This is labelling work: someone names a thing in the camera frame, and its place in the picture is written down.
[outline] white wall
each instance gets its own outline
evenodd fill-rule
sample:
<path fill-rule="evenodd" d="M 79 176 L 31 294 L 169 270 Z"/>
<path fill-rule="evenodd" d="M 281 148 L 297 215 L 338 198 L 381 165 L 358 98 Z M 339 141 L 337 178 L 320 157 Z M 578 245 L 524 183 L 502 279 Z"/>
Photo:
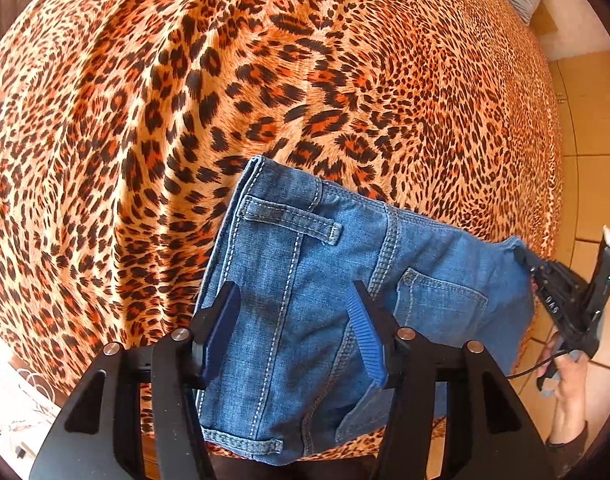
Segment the white wall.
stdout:
<path fill-rule="evenodd" d="M 548 60 L 610 50 L 610 37 L 587 0 L 543 0 L 558 31 L 539 36 Z"/>

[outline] metal screw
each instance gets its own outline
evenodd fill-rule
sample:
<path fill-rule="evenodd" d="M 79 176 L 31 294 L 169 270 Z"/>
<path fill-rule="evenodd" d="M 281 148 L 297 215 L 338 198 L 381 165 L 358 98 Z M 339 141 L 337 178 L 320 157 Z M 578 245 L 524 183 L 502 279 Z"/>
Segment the metal screw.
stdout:
<path fill-rule="evenodd" d="M 186 328 L 177 328 L 172 332 L 172 339 L 174 341 L 184 341 L 189 337 L 189 330 Z"/>
<path fill-rule="evenodd" d="M 402 328 L 399 328 L 397 334 L 398 337 L 403 341 L 411 341 L 413 338 L 416 337 L 416 332 L 414 332 L 414 330 L 409 328 L 408 326 L 403 326 Z"/>
<path fill-rule="evenodd" d="M 467 350 L 472 354 L 480 354 L 485 349 L 485 346 L 480 341 L 469 341 L 467 343 Z"/>
<path fill-rule="evenodd" d="M 120 343 L 113 342 L 107 343 L 102 349 L 102 353 L 105 355 L 114 355 L 120 351 Z"/>

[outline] folded denim garment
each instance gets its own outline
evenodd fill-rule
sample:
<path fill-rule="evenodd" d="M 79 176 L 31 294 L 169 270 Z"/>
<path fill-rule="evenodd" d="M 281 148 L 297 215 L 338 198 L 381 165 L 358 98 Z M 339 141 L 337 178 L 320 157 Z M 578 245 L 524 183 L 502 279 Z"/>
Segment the folded denim garment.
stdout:
<path fill-rule="evenodd" d="M 284 465 L 386 424 L 392 391 L 367 377 L 345 310 L 363 280 L 400 325 L 484 343 L 508 373 L 533 315 L 511 237 L 461 229 L 367 199 L 262 156 L 246 166 L 198 295 L 225 280 L 242 308 L 219 377 L 197 397 L 206 440 Z M 437 388 L 436 415 L 446 409 Z"/>

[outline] person's arm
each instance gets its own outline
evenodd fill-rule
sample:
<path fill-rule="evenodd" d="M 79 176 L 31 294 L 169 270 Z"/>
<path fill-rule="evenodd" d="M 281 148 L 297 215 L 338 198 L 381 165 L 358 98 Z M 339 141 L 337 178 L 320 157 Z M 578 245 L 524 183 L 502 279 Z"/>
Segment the person's arm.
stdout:
<path fill-rule="evenodd" d="M 557 339 L 558 334 L 555 333 L 543 349 L 539 361 L 551 356 Z M 580 352 L 577 362 L 569 355 L 557 357 L 554 362 L 560 374 L 560 382 L 554 388 L 558 402 L 546 446 L 556 476 L 560 478 L 580 460 L 587 442 L 585 381 L 589 358 L 584 352 Z M 536 376 L 543 375 L 546 369 L 547 364 L 542 365 L 536 371 Z"/>

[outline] table covered with leopard print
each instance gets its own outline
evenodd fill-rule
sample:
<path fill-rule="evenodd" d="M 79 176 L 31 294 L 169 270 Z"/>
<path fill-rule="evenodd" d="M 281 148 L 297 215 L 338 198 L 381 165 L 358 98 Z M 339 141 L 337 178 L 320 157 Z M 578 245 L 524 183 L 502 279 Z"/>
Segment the table covered with leopard print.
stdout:
<path fill-rule="evenodd" d="M 556 103 L 506 0 L 34 0 L 0 44 L 0 335 L 69 392 L 187 323 L 257 153 L 551 254 Z"/>

